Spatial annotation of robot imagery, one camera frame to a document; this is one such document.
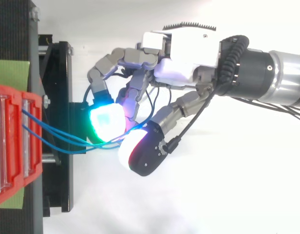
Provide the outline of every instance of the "blue cable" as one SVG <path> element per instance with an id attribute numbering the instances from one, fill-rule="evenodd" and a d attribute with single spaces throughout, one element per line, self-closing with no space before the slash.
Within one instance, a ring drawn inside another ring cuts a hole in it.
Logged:
<path id="1" fill-rule="evenodd" d="M 79 141 L 79 142 L 83 142 L 83 143 L 84 143 L 84 144 L 82 144 L 82 145 L 79 145 L 79 144 L 78 144 L 79 146 L 103 146 L 103 145 L 110 145 L 110 144 L 114 144 L 114 143 L 120 143 L 120 142 L 117 142 L 117 141 L 115 141 L 115 142 L 109 141 L 109 142 L 106 142 L 106 143 L 90 144 L 90 143 L 88 143 L 87 141 L 85 141 L 85 140 L 83 140 L 83 139 L 81 139 L 81 138 L 78 138 L 78 137 L 76 137 L 76 136 L 74 136 L 74 135 L 72 135 L 72 134 L 69 134 L 69 133 L 66 133 L 66 132 L 64 132 L 64 131 L 61 131 L 61 130 L 59 130 L 59 129 L 57 129 L 57 128 L 54 128 L 54 127 L 52 127 L 52 126 L 50 126 L 50 125 L 48 125 L 48 124 L 46 124 L 46 123 L 40 121 L 39 119 L 37 119 L 36 117 L 34 117 L 32 114 L 28 113 L 28 112 L 25 111 L 25 110 L 22 110 L 22 112 L 23 112 L 25 115 L 27 115 L 30 119 L 32 119 L 34 122 L 36 122 L 38 125 L 40 125 L 42 128 L 44 128 L 46 131 L 48 131 L 48 132 L 50 132 L 50 133 L 58 132 L 58 133 L 60 133 L 60 134 L 62 134 L 62 135 L 64 135 L 64 136 L 70 137 L 70 138 L 72 138 L 72 139 L 75 139 L 75 140 L 77 140 L 77 141 Z M 69 140 L 69 139 L 63 138 L 62 136 L 60 136 L 60 135 L 58 135 L 58 134 L 55 134 L 55 136 L 56 136 L 57 138 L 61 139 L 61 140 L 64 140 L 64 141 L 67 140 L 67 141 L 69 141 L 70 144 L 76 144 L 75 141 L 71 141 L 71 140 Z"/>
<path id="2" fill-rule="evenodd" d="M 84 153 L 84 152 L 91 151 L 91 150 L 94 150 L 94 149 L 96 149 L 96 148 L 98 148 L 98 149 L 114 149 L 114 148 L 119 147 L 119 146 L 114 146 L 114 147 L 106 148 L 106 147 L 103 147 L 103 146 L 104 146 L 104 145 L 115 144 L 115 143 L 121 143 L 123 140 L 122 140 L 122 139 L 121 139 L 121 140 L 118 140 L 119 138 L 122 138 L 122 137 L 126 136 L 130 131 L 132 131 L 132 130 L 134 130 L 134 129 L 142 128 L 142 127 L 143 127 L 143 126 L 144 126 L 144 125 L 152 118 L 152 116 L 153 116 L 155 103 L 156 103 L 156 100 L 157 100 L 157 98 L 158 98 L 158 96 L 159 96 L 159 91 L 160 91 L 160 90 L 159 90 L 159 88 L 158 88 L 158 92 L 157 92 L 157 95 L 156 95 L 156 97 L 155 97 L 155 99 L 154 99 L 153 104 L 152 104 L 152 102 L 151 102 L 150 96 L 149 96 L 148 93 L 146 92 L 146 94 L 147 94 L 147 96 L 148 96 L 148 98 L 149 98 L 150 104 L 151 104 L 151 108 L 152 108 L 151 113 L 150 113 L 150 115 L 148 116 L 148 118 L 146 118 L 143 122 L 137 124 L 136 126 L 132 127 L 131 129 L 129 129 L 129 130 L 128 130 L 127 132 L 125 132 L 123 135 L 118 136 L 118 137 L 116 137 L 116 138 L 110 140 L 109 142 L 100 143 L 100 144 L 91 144 L 91 143 L 88 143 L 87 141 L 85 141 L 85 140 L 83 140 L 83 139 L 81 139 L 81 138 L 78 138 L 78 137 L 76 137 L 76 136 L 74 136 L 74 135 L 72 135 L 72 134 L 69 134 L 69 133 L 66 133 L 66 132 L 64 132 L 64 131 L 61 131 L 61 130 L 59 130 L 59 129 L 57 129 L 57 128 L 54 128 L 54 127 L 52 127 L 52 126 L 50 126 L 50 125 L 48 125 L 48 124 L 46 124 L 46 123 L 40 121 L 40 120 L 37 119 L 35 116 L 33 116 L 32 114 L 28 113 L 28 112 L 25 111 L 25 110 L 22 110 L 22 112 L 23 112 L 25 115 L 27 115 L 30 119 L 32 119 L 34 122 L 36 122 L 38 125 L 40 125 L 43 129 L 45 129 L 46 131 L 48 131 L 49 133 L 51 133 L 52 135 L 54 135 L 55 137 L 57 137 L 58 139 L 63 140 L 63 141 L 65 141 L 65 142 L 70 143 L 70 144 L 73 144 L 73 145 L 77 145 L 77 146 L 82 146 L 82 147 L 90 146 L 90 147 L 92 147 L 91 149 L 84 150 L 84 151 L 75 151 L 75 153 L 74 153 L 74 154 L 82 154 L 82 153 Z M 40 140 L 42 140 L 42 141 L 43 141 L 45 144 L 47 144 L 48 146 L 50 146 L 50 147 L 52 147 L 52 148 L 54 148 L 54 149 L 56 149 L 56 150 L 58 149 L 58 150 L 61 151 L 61 152 L 62 152 L 62 151 L 65 151 L 65 150 L 63 150 L 63 149 L 60 149 L 60 148 L 58 148 L 58 147 L 52 145 L 51 143 L 47 142 L 46 140 L 42 139 L 42 138 L 39 137 L 37 134 L 35 134 L 34 132 L 32 132 L 30 129 L 28 129 L 26 126 L 23 126 L 23 127 L 24 127 L 27 131 L 29 131 L 31 134 L 35 135 L 37 138 L 39 138 Z M 77 141 L 79 141 L 79 142 L 82 142 L 82 144 L 77 143 L 77 142 L 75 142 L 75 141 L 72 141 L 72 140 L 70 140 L 70 139 L 67 139 L 67 138 L 65 138 L 65 137 L 63 137 L 63 136 L 57 134 L 56 132 L 59 133 L 59 134 L 62 134 L 62 135 L 64 135 L 64 136 L 70 137 L 70 138 L 72 138 L 72 139 L 75 139 L 75 140 L 77 140 Z"/>
<path id="3" fill-rule="evenodd" d="M 69 143 L 69 144 L 72 144 L 72 145 L 82 146 L 82 147 L 87 147 L 87 146 L 89 146 L 89 147 L 94 147 L 94 148 L 97 148 L 97 149 L 106 149 L 105 147 L 103 147 L 103 145 L 105 145 L 105 144 L 99 145 L 99 144 L 89 144 L 89 143 L 88 143 L 88 144 L 77 143 L 77 142 L 75 142 L 75 141 L 72 141 L 72 140 L 70 140 L 70 139 L 67 139 L 67 138 L 65 138 L 65 137 L 63 137 L 63 136 L 61 136 L 61 135 L 55 133 L 54 131 L 52 131 L 52 130 L 50 130 L 50 129 L 48 129 L 48 128 L 44 128 L 44 129 L 45 129 L 46 131 L 48 131 L 49 133 L 51 133 L 53 136 L 57 137 L 58 139 L 63 140 L 63 141 L 65 141 L 65 142 L 67 142 L 67 143 Z"/>
<path id="4" fill-rule="evenodd" d="M 92 150 L 95 150 L 96 148 L 93 147 L 93 148 L 90 148 L 90 149 L 86 149 L 86 150 L 80 150 L 80 151 L 68 151 L 68 150 L 64 150 L 64 149 L 61 149 L 51 143 L 49 143 L 48 141 L 46 141 L 45 139 L 41 138 L 38 134 L 36 134 L 35 132 L 31 131 L 29 128 L 27 128 L 25 125 L 22 125 L 23 128 L 25 130 L 27 130 L 30 134 L 34 135 L 36 138 L 38 138 L 39 140 L 41 140 L 42 142 L 44 142 L 46 145 L 48 145 L 49 147 L 53 148 L 54 150 L 57 150 L 59 152 L 62 152 L 62 153 L 65 153 L 65 154 L 69 154 L 69 155 L 77 155 L 77 154 L 84 154 L 88 151 L 92 151 Z M 104 148 L 104 149 L 108 149 L 108 150 L 112 150 L 112 149 L 115 149 L 115 148 L 118 148 L 118 146 L 114 146 L 114 147 L 109 147 L 109 148 Z"/>

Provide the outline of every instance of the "metal rod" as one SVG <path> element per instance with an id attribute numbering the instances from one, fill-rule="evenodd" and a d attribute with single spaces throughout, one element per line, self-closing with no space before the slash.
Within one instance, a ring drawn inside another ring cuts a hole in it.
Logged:
<path id="1" fill-rule="evenodd" d="M 53 154 L 43 154 L 42 156 L 43 163 L 56 163 L 55 157 Z"/>
<path id="2" fill-rule="evenodd" d="M 46 46 L 46 45 L 40 45 L 38 47 L 38 55 L 45 55 L 47 48 L 48 48 L 48 46 Z"/>

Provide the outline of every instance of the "black metal frame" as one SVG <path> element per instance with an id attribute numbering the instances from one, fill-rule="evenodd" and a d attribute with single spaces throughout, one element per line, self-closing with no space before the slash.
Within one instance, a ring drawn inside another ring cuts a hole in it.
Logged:
<path id="1" fill-rule="evenodd" d="M 44 109 L 43 121 L 67 133 L 86 140 L 82 121 L 82 103 L 72 102 L 71 46 L 65 41 L 51 43 L 46 53 L 39 56 L 40 76 L 51 104 Z M 53 145 L 68 151 L 85 150 L 61 141 L 47 131 L 43 137 Z M 50 207 L 61 207 L 62 212 L 73 208 L 73 156 L 43 144 L 43 153 L 51 154 L 55 163 L 43 164 L 43 216 L 50 216 Z"/>

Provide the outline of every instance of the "serrated edge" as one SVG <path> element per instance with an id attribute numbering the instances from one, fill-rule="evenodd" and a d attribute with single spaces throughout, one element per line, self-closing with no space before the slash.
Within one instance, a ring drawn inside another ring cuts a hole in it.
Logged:
<path id="1" fill-rule="evenodd" d="M 181 23 L 177 23 L 177 24 L 166 25 L 166 26 L 164 26 L 163 30 L 170 30 L 170 29 L 181 28 L 181 27 L 204 28 L 204 29 L 216 31 L 216 27 L 214 27 L 214 26 L 199 24 L 199 23 L 194 23 L 194 22 L 181 22 Z"/>

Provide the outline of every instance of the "gray metal cylinder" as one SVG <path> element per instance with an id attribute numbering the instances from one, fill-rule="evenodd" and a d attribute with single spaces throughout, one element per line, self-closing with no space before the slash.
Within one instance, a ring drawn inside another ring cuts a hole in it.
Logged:
<path id="1" fill-rule="evenodd" d="M 274 61 L 275 77 L 259 101 L 294 105 L 300 99 L 300 55 L 278 51 L 269 53 Z"/>

